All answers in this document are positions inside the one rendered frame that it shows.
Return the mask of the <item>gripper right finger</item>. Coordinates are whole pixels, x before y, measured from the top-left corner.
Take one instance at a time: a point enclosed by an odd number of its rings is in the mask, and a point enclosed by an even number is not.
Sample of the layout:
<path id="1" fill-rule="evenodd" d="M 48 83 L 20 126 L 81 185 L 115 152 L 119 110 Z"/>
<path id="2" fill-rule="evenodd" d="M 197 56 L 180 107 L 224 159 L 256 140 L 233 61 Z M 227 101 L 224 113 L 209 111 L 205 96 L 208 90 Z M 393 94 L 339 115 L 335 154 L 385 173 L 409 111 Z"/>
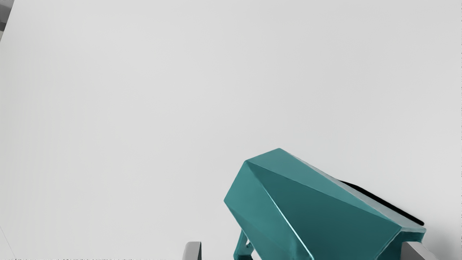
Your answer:
<path id="1" fill-rule="evenodd" d="M 400 260 L 438 260 L 438 258 L 420 242 L 403 242 Z"/>

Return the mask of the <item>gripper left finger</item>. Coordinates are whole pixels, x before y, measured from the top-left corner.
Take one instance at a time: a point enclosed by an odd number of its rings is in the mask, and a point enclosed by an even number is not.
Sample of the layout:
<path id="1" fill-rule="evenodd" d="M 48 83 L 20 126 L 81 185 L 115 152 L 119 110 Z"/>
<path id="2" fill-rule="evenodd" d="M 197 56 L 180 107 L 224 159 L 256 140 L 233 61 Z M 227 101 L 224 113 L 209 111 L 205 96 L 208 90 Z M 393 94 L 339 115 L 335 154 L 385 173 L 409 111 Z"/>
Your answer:
<path id="1" fill-rule="evenodd" d="M 186 243 L 183 260 L 202 260 L 202 244 L 200 241 Z"/>

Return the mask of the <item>teal faceted mug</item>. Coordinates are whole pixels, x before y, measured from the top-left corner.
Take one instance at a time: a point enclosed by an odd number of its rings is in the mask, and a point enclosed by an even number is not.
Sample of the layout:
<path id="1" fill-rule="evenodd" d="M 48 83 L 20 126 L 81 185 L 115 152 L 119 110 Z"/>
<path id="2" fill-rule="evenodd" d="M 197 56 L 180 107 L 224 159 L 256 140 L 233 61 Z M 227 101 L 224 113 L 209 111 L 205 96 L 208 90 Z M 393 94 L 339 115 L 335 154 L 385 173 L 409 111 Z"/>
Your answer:
<path id="1" fill-rule="evenodd" d="M 280 148 L 244 161 L 224 203 L 262 260 L 400 260 L 426 233 Z"/>

